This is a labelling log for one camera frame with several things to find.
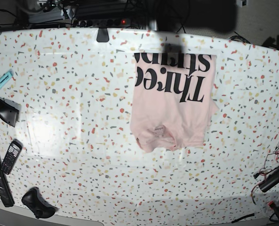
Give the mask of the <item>red tipped black tool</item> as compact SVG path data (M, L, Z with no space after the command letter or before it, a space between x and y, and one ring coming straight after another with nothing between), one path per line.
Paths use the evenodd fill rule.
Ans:
M276 216L276 218L277 218L277 220L272 220L271 218L272 218L272 216L270 217L270 221L271 222L278 222L279 223L279 207L275 204L275 202L273 202L273 201L271 201L271 202L269 202L269 207L273 210L273 214L272 214L272 216L273 215L275 215Z

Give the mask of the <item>black table clamp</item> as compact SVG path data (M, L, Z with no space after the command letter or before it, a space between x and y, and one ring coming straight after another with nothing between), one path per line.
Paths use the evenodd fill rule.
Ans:
M96 41L99 43L107 43L109 41L109 34L107 28L99 28Z

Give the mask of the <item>black game controller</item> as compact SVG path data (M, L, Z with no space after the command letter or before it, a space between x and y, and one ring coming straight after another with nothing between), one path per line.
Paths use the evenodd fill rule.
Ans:
M23 205L29 208L37 219L50 218L57 212L57 207L49 204L41 196L37 187L29 189L21 199Z

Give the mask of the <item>light blue highlighter pen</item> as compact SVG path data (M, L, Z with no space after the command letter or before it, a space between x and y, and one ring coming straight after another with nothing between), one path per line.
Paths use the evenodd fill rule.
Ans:
M0 89L9 81L12 79L14 73L12 70L7 71L5 74L3 74L0 77Z

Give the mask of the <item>black cordless phone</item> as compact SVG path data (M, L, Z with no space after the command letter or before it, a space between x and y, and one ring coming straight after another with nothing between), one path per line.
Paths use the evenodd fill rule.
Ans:
M19 154L21 153L23 148L23 144L14 139L7 150L7 153L2 161L1 170L6 174L9 175L14 167L15 162L17 161Z

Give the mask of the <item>black cylinder tool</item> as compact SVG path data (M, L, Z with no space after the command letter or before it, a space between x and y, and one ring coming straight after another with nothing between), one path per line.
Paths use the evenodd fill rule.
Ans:
M259 188L263 193L266 193L271 188L279 183L279 166L259 184Z

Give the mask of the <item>terrazzo patterned table cloth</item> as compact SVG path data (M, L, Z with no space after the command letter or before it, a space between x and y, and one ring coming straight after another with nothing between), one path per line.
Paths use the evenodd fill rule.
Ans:
M279 184L263 193L253 175L276 166L279 51L236 41L112 28L0 32L0 97L20 106L0 119L0 156L24 146L8 183L15 206L38 187L66 220L106 226L199 226L271 214ZM141 150L130 119L137 52L217 56L219 107L202 147Z

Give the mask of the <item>pink T-shirt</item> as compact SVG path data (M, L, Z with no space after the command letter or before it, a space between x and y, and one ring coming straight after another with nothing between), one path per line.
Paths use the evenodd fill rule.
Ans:
M216 56L136 53L131 132L139 147L174 151L203 146L211 117Z

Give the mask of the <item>black power strip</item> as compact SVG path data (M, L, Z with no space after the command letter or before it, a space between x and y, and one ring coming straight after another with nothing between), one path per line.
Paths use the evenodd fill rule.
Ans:
M77 25L79 27L98 27L98 28L122 27L124 28L131 25L131 19L129 18L86 19L86 20L78 20Z

